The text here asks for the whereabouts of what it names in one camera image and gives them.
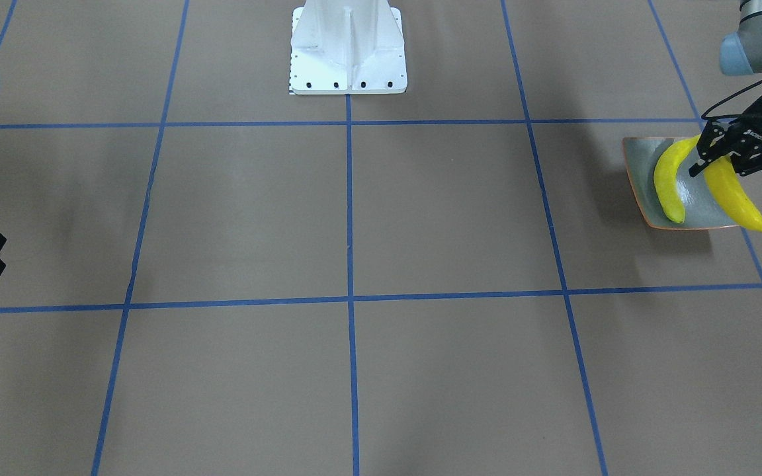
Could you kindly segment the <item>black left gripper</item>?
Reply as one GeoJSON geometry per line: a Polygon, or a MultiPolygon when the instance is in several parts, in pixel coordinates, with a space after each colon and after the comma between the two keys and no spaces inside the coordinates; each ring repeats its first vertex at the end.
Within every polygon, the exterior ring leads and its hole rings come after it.
{"type": "MultiPolygon", "coordinates": [[[[762,95],[746,108],[739,120],[762,136],[762,95]]],[[[708,121],[696,144],[698,161],[689,167],[689,176],[698,177],[708,166],[732,154],[732,168],[739,176],[762,171],[762,143],[744,143],[743,124],[732,121],[708,121]]]]}

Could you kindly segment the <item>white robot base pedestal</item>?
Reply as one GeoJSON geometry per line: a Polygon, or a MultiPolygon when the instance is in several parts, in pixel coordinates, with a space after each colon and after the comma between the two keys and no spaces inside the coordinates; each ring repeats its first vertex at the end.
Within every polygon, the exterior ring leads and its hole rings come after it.
{"type": "Polygon", "coordinates": [[[387,1],[293,9],[288,93],[398,95],[408,88],[402,12],[387,1]]]}

